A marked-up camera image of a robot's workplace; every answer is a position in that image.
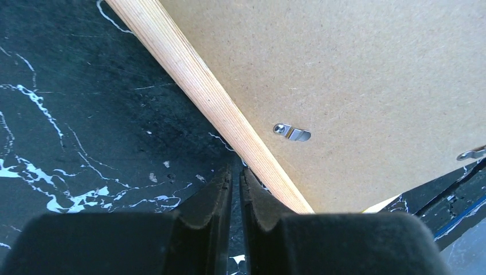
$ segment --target black plastic part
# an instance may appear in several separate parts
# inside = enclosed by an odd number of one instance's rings
[[[406,214],[298,215],[240,176],[247,266],[259,274],[449,274],[430,231]],[[164,214],[44,215],[2,274],[225,274],[232,182],[220,171]]]
[[[2,274],[225,274],[231,189],[225,168],[168,213],[43,215]]]
[[[407,214],[298,215],[240,177],[250,274],[449,274],[418,218]]]

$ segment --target plywood strip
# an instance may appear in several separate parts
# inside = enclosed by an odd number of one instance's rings
[[[298,213],[312,208],[157,0],[107,0],[272,194]]]

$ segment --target screw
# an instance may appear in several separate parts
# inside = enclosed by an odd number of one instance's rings
[[[275,133],[283,133],[285,131],[285,126],[283,126],[282,124],[277,124],[273,127],[273,131]]]

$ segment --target metal clip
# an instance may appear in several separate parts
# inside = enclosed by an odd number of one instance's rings
[[[457,156],[457,160],[479,159],[486,155],[486,145],[477,147],[471,151],[464,152]]]
[[[284,123],[278,123],[273,127],[273,132],[285,136],[289,140],[304,142],[311,138],[311,133],[306,130],[296,129]]]

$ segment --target brown fiberboard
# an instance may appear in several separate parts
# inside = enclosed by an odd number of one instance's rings
[[[484,1],[161,2],[316,212],[362,211],[486,143]]]

